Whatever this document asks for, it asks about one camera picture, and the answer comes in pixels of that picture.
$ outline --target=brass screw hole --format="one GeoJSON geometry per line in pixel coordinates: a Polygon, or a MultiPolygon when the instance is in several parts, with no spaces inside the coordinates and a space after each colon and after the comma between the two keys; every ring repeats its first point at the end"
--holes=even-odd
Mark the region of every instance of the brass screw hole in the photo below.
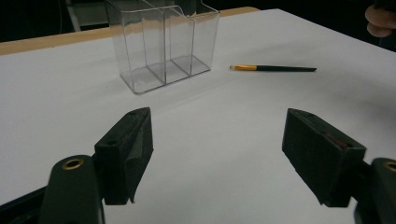
{"type": "Polygon", "coordinates": [[[83,159],[77,158],[77,159],[71,159],[70,161],[66,161],[63,165],[62,168],[64,170],[74,170],[80,167],[84,163],[83,159]]]}
{"type": "Polygon", "coordinates": [[[385,165],[385,167],[387,167],[391,171],[396,172],[396,162],[394,162],[394,161],[386,161],[384,163],[384,165],[385,165]]]}

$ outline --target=clear plastic container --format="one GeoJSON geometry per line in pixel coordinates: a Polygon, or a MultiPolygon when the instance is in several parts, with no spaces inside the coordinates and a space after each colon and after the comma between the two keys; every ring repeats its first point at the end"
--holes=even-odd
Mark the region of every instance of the clear plastic container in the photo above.
{"type": "Polygon", "coordinates": [[[219,23],[214,8],[195,0],[105,3],[120,76],[132,92],[210,70],[219,23]]]}

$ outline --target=human hand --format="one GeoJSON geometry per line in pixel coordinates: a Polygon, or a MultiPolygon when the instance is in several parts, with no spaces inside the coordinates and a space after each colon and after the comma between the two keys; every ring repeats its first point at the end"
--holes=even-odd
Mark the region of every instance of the human hand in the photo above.
{"type": "Polygon", "coordinates": [[[396,13],[383,8],[370,6],[366,9],[365,17],[369,24],[367,31],[376,37],[385,37],[396,28],[396,13]]]}

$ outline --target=wooden table edge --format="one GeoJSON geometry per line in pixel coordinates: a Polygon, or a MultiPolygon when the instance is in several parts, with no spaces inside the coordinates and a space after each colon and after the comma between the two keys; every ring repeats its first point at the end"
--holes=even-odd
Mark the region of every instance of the wooden table edge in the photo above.
{"type": "MultiPolygon", "coordinates": [[[[255,7],[237,7],[220,11],[221,17],[260,11],[255,7]]],[[[111,37],[110,28],[101,28],[63,35],[49,35],[0,43],[0,55],[25,52],[35,49],[53,48],[62,45],[111,37]]]]}

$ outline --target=white tabletop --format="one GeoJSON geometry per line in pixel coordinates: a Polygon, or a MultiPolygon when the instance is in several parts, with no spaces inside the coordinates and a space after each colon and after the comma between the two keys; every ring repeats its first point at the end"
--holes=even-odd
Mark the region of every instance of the white tabletop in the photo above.
{"type": "Polygon", "coordinates": [[[212,70],[140,96],[110,38],[0,57],[0,204],[47,185],[51,167],[149,106],[154,153],[136,203],[107,223],[354,223],[320,206],[281,149],[286,113],[318,115],[396,158],[396,54],[281,10],[221,18],[212,70]],[[234,63],[315,73],[230,71],[234,63]]]}

